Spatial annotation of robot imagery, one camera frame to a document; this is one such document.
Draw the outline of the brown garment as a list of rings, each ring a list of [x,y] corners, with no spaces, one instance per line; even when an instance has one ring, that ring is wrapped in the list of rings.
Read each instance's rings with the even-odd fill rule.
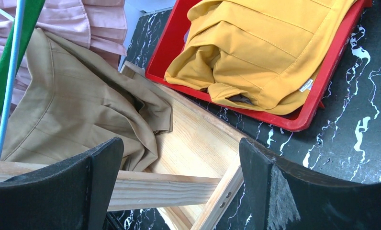
[[[25,55],[32,80],[9,117],[2,161],[49,165],[114,137],[124,143],[122,170],[158,159],[156,136],[172,130],[172,107],[143,80],[41,29]]]

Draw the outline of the pink garment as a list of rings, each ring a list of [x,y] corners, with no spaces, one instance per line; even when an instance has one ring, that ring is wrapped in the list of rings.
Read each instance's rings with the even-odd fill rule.
[[[14,81],[11,111],[41,107],[53,95],[100,96],[126,55],[122,0],[46,0]]]

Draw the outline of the light blue wire hanger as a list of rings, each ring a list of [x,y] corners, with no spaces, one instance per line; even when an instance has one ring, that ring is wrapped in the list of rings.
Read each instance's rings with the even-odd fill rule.
[[[0,159],[9,119],[14,79],[20,66],[18,59],[21,55],[20,46],[25,5],[26,1],[24,0],[16,1],[12,28],[0,59]]]

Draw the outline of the green plastic hanger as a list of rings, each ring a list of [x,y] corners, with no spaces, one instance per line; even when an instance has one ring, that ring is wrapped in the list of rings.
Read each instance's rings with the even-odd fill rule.
[[[3,115],[3,107],[11,103],[6,95],[13,90],[12,86],[8,86],[8,81],[15,79],[44,4],[44,0],[16,1],[15,20],[0,57],[0,118],[4,120],[8,119],[8,115]]]

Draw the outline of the yellow pleated skirt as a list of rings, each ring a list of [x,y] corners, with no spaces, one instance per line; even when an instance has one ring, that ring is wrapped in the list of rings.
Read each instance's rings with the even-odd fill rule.
[[[170,84],[275,115],[304,105],[351,0],[202,0],[187,14]]]

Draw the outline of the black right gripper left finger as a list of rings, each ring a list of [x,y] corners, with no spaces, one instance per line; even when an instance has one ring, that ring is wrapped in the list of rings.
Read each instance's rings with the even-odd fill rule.
[[[123,151],[112,138],[0,182],[0,230],[102,229]]]

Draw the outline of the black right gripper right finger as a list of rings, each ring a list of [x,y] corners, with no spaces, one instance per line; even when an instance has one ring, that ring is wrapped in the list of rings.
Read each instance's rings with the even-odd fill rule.
[[[381,230],[381,183],[331,177],[250,138],[239,157],[257,230]]]

